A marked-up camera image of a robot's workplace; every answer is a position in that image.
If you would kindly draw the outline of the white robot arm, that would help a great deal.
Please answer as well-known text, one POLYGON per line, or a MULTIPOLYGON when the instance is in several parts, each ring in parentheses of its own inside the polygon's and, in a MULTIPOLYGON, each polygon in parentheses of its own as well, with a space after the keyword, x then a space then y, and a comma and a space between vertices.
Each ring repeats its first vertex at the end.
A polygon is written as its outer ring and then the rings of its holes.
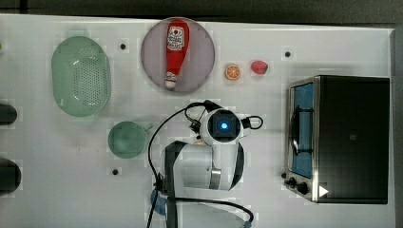
POLYGON ((200 144, 174 141, 162 152, 166 228, 234 228, 231 214, 211 213, 212 199, 191 199, 187 188, 229 191, 240 181, 246 116, 210 107, 199 127, 200 144))

